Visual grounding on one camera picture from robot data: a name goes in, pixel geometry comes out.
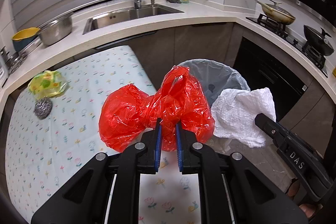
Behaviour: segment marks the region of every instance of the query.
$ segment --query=kitchen counter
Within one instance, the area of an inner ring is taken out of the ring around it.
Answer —
[[[28,55],[23,65],[10,75],[0,91],[0,114],[3,112],[8,96],[14,90],[29,81],[39,72],[85,50],[139,33],[169,27],[212,22],[236,22],[265,37],[298,61],[321,84],[332,100],[336,102],[336,78],[332,75],[332,68],[327,66],[329,77],[326,78],[315,65],[285,40],[246,19],[247,16],[251,17],[254,15],[222,11],[195,2],[190,2],[189,4],[171,4],[166,3],[164,0],[155,1],[156,3],[181,10],[184,13],[159,15],[120,22],[86,33],[85,35],[82,33],[88,18],[111,10],[131,7],[133,5],[132,0],[116,0],[104,3],[82,10],[73,15],[73,31],[70,35],[50,47],[40,45]],[[150,4],[150,0],[144,0],[143,4]]]

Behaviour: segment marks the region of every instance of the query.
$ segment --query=stainless steel sink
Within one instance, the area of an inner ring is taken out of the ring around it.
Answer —
[[[123,21],[175,13],[183,12],[160,4],[142,5],[142,8],[137,10],[135,8],[115,10],[89,18],[83,34]]]

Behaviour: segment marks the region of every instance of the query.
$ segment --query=hanging towel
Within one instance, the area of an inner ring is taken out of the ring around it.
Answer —
[[[225,89],[211,107],[215,120],[213,134],[219,138],[237,139],[249,147],[265,147],[272,143],[272,139],[255,125],[254,118],[259,113],[276,120],[269,88],[253,91]]]

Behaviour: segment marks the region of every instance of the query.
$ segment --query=blue gripper pad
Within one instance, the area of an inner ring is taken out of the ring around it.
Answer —
[[[176,152],[177,152],[177,163],[180,172],[183,170],[183,151],[182,151],[182,144],[181,144],[181,135],[179,130],[179,124],[177,123],[176,126]]]
[[[161,159],[161,148],[162,148],[162,126],[159,126],[159,131],[157,133],[156,145],[155,145],[155,155],[154,155],[154,166],[155,171],[159,171],[160,159]]]

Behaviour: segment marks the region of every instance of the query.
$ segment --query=clear plastic bin liner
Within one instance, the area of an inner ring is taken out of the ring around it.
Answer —
[[[207,59],[193,59],[184,61],[179,66],[190,68],[190,74],[201,83],[210,107],[224,89],[251,91],[239,72],[222,63]]]

